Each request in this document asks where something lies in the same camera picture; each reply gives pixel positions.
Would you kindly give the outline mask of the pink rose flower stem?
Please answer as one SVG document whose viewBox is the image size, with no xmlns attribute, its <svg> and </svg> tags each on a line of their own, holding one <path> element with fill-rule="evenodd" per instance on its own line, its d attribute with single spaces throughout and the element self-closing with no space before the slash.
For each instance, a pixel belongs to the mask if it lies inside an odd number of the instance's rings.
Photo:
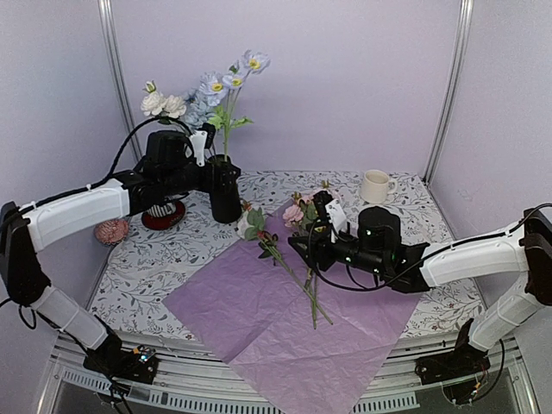
<svg viewBox="0 0 552 414">
<path fill-rule="evenodd" d="M 339 193 L 331 188 L 331 184 L 328 180 L 323 180 L 321 186 L 310 194 L 302 194 L 298 191 L 295 191 L 292 195 L 292 205 L 285 209 L 285 212 L 282 216 L 285 222 L 285 226 L 293 230 L 294 236 L 308 235 L 310 226 L 318 218 L 318 213 L 314 205 L 314 195 L 320 191 L 327 191 L 333 199 L 341 199 Z M 310 267 L 307 267 L 307 275 L 304 282 L 304 287 L 311 294 L 310 311 L 312 326 L 313 329 L 317 329 L 318 278 Z"/>
</svg>

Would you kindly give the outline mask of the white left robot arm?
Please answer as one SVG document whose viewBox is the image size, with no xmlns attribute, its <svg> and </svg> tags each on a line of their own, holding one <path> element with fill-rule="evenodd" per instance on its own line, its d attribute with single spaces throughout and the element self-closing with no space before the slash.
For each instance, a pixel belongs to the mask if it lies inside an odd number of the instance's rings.
<svg viewBox="0 0 552 414">
<path fill-rule="evenodd" d="M 131 170 L 110 171 L 97 183 L 22 207 L 6 203 L 1 209 L 1 277 L 9 299 L 95 350 L 96 362 L 108 373 L 122 373 L 128 356 L 109 342 L 113 334 L 52 285 L 36 255 L 84 229 L 144 213 L 190 191 L 209 194 L 217 222 L 236 221 L 241 214 L 237 192 L 241 170 L 222 154 L 205 156 L 213 136 L 207 128 L 191 135 L 176 130 L 153 132 L 145 155 Z"/>
</svg>

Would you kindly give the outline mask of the light blue flower stem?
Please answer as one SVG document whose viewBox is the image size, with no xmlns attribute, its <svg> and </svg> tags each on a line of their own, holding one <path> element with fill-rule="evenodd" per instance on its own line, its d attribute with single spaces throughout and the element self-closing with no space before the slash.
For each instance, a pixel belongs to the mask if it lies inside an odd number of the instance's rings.
<svg viewBox="0 0 552 414">
<path fill-rule="evenodd" d="M 207 98 L 197 88 L 192 88 L 185 93 L 185 104 L 187 110 L 184 115 L 184 123 L 193 134 L 200 130 L 207 131 L 206 149 L 211 155 L 215 155 L 216 127 L 210 123 L 210 119 L 215 115 L 214 109 L 208 105 Z"/>
</svg>

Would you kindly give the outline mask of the blue poppy flower stem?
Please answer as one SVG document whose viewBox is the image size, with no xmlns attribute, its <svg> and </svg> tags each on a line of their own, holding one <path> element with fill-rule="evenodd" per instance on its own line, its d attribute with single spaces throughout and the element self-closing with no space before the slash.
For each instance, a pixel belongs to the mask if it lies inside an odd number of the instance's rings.
<svg viewBox="0 0 552 414">
<path fill-rule="evenodd" d="M 223 160 L 229 161 L 229 136 L 232 130 L 252 124 L 247 117 L 235 117 L 235 107 L 243 87 L 251 76 L 263 73 L 271 64 L 271 58 L 263 52 L 246 50 L 232 63 L 225 73 L 205 72 L 200 76 L 199 92 L 212 109 L 207 123 L 223 132 Z"/>
</svg>

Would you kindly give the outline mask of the purple pink wrapping paper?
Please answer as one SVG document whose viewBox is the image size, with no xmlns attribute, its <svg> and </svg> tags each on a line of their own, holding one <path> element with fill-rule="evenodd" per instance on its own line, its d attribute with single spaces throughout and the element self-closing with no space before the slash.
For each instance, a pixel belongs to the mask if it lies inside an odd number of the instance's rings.
<svg viewBox="0 0 552 414">
<path fill-rule="evenodd" d="M 406 327 L 419 296 L 391 289 L 347 292 L 345 267 L 336 264 L 317 289 L 319 304 L 332 320 L 317 317 L 301 289 L 306 268 L 288 245 L 290 231 L 279 212 L 267 219 L 279 236 L 279 249 L 299 277 L 260 259 L 252 241 L 238 241 L 170 293 L 165 307 L 219 360 L 234 367 L 253 387 L 249 369 L 296 361 L 317 372 L 338 367 L 347 376 L 356 363 L 382 363 Z"/>
</svg>

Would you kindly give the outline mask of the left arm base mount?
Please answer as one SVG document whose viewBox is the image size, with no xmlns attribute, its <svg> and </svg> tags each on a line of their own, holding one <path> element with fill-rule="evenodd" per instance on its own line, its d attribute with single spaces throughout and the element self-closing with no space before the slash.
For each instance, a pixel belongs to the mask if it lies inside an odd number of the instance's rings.
<svg viewBox="0 0 552 414">
<path fill-rule="evenodd" d="M 140 345 L 132 350 L 122 347 L 122 340 L 109 333 L 97 349 L 86 349 L 83 367 L 108 379 L 123 379 L 152 385 L 159 360 L 152 348 Z"/>
</svg>

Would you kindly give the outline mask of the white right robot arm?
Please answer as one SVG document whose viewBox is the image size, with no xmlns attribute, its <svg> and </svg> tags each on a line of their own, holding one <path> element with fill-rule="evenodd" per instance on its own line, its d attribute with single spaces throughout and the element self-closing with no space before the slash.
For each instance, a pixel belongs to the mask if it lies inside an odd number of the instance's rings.
<svg viewBox="0 0 552 414">
<path fill-rule="evenodd" d="M 288 243 L 318 277 L 339 262 L 377 277 L 377 289 L 405 294 L 461 279 L 517 273 L 516 283 L 463 327 L 457 349 L 445 363 L 454 376 L 465 375 L 480 354 L 551 304 L 551 224 L 539 208 L 525 211 L 519 222 L 503 229 L 450 244 L 405 245 L 400 224 L 389 210 L 367 208 L 351 235 L 342 209 L 330 204 L 306 235 L 291 236 Z"/>
</svg>

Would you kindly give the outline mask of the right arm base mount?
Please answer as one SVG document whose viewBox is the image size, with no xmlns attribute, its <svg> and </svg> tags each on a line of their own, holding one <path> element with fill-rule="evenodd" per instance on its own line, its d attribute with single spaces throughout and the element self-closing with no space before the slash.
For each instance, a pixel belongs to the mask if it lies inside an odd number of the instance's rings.
<svg viewBox="0 0 552 414">
<path fill-rule="evenodd" d="M 483 373 L 490 368 L 487 351 L 480 351 L 468 344 L 468 334 L 474 319 L 468 319 L 461 327 L 454 348 L 446 353 L 418 358 L 415 374 L 423 385 L 458 379 Z M 445 398 L 454 405 L 466 405 L 474 401 L 481 386 L 476 379 L 467 385 L 446 386 Z"/>
</svg>

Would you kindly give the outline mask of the white rose flower stem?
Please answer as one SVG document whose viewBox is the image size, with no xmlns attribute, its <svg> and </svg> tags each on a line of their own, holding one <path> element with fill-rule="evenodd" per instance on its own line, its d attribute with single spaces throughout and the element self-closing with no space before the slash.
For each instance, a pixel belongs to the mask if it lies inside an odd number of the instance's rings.
<svg viewBox="0 0 552 414">
<path fill-rule="evenodd" d="M 165 96 L 160 92 L 153 80 L 145 83 L 143 91 L 145 96 L 141 100 L 140 110 L 146 117 L 159 116 L 159 123 L 175 125 L 186 137 L 191 136 L 191 131 L 184 126 L 183 116 L 187 112 L 187 104 L 181 96 Z"/>
</svg>

